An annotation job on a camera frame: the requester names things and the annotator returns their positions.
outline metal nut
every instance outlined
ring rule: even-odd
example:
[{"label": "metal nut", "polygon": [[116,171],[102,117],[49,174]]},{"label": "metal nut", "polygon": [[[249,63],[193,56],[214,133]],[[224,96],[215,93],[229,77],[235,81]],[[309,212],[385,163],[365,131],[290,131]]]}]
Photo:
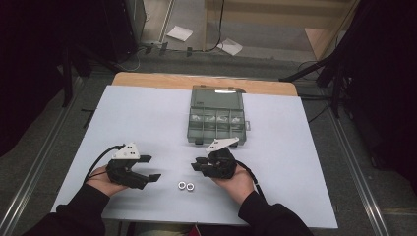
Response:
[{"label": "metal nut", "polygon": [[181,181],[178,183],[178,189],[183,190],[186,187],[186,183],[184,181]]},{"label": "metal nut", "polygon": [[194,190],[194,184],[193,183],[188,183],[187,184],[187,190],[190,191],[190,192],[193,191]]}]

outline black sleeve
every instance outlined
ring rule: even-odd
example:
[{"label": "black sleeve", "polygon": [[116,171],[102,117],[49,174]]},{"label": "black sleeve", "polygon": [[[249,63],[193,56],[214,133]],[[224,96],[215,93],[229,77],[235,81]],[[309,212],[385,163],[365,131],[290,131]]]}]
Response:
[{"label": "black sleeve", "polygon": [[67,205],[58,206],[24,235],[104,235],[101,214],[109,199],[85,184]]},{"label": "black sleeve", "polygon": [[252,192],[239,210],[239,217],[252,226],[254,235],[313,235],[297,214],[281,204],[269,205]]}]

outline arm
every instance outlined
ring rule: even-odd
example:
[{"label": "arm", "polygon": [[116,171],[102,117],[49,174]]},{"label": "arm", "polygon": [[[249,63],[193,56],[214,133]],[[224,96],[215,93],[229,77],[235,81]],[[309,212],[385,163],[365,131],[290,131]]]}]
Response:
[{"label": "arm", "polygon": [[304,222],[283,205],[269,205],[254,190],[249,173],[236,167],[231,179],[212,179],[241,205],[239,217],[253,229],[254,235],[313,235]]},{"label": "arm", "polygon": [[58,206],[24,235],[104,235],[101,214],[110,197],[127,187],[111,183],[104,166],[91,176],[98,173],[102,174],[91,177],[67,205]]}]

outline hand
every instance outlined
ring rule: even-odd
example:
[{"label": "hand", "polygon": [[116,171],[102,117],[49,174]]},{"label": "hand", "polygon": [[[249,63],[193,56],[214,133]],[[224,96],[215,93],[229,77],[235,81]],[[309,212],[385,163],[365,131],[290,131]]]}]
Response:
[{"label": "hand", "polygon": [[242,166],[237,165],[235,173],[231,179],[211,178],[214,183],[222,187],[229,193],[230,197],[239,205],[254,191],[254,182]]},{"label": "hand", "polygon": [[105,166],[96,168],[90,176],[92,177],[87,180],[86,184],[95,187],[108,197],[128,188],[123,185],[112,183],[108,178]]}]

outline white paper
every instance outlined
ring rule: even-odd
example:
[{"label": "white paper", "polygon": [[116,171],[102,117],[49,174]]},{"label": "white paper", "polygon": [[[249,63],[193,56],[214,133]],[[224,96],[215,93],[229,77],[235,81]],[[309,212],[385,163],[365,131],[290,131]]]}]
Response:
[{"label": "white paper", "polygon": [[229,53],[232,56],[236,55],[243,48],[242,45],[229,38],[226,38],[226,40],[220,43],[217,47]]},{"label": "white paper", "polygon": [[193,34],[193,32],[191,30],[175,26],[174,29],[172,29],[167,34],[167,36],[179,39],[181,41],[186,41],[187,38],[189,38],[191,36],[191,34]]},{"label": "white paper", "polygon": [[[191,163],[207,156],[188,143],[191,91],[185,89],[106,88],[53,206],[67,204],[83,184],[90,166],[108,148],[135,142],[150,163],[133,171],[161,174],[143,190],[116,194],[104,218],[156,222],[246,224],[239,206]],[[299,97],[243,94],[247,141],[230,151],[255,173],[270,204],[281,203],[309,227],[337,228],[328,189]],[[106,164],[109,153],[97,166]],[[178,183],[193,183],[193,192]]]}]

